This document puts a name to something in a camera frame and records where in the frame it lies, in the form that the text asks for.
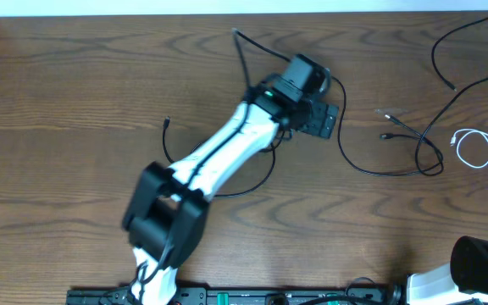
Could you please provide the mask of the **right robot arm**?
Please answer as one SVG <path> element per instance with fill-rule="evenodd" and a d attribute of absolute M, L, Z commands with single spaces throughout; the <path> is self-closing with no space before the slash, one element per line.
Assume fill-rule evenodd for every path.
<path fill-rule="evenodd" d="M 488 133 L 469 128 L 455 131 L 450 144 L 455 146 L 458 159 L 470 168 L 488 169 L 488 159 L 482 164 L 472 164 L 460 154 L 463 140 L 477 135 L 488 146 Z M 488 303 L 488 241 L 460 237 L 449 263 L 426 273 L 410 275 L 405 289 L 405 303 L 411 305 Z"/>

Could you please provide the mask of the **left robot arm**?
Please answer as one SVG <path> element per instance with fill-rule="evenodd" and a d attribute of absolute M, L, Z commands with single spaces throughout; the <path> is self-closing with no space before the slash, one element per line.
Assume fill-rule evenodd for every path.
<path fill-rule="evenodd" d="M 177 269 L 202 238 L 212 199 L 279 131 L 330 138 L 338 111 L 322 100 L 330 81 L 329 69 L 298 54 L 283 74 L 247 88 L 228 122 L 196 151 L 168 167 L 153 162 L 141 172 L 122 219 L 136 258 L 129 289 L 135 304 L 169 303 Z"/>

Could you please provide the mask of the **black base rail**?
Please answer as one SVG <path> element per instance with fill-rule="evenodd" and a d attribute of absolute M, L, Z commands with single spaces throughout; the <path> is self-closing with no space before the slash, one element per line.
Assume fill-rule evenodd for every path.
<path fill-rule="evenodd" d="M 169 305 L 268 305 L 301 304 L 317 298 L 334 297 L 330 304 L 347 304 L 347 297 L 365 299 L 382 304 L 404 304 L 406 302 L 402 288 L 356 286 L 342 290 L 238 290 L 214 289 L 205 287 L 181 286 L 169 300 Z M 137 304 L 127 287 L 111 290 L 69 290 L 66 305 L 98 304 Z"/>

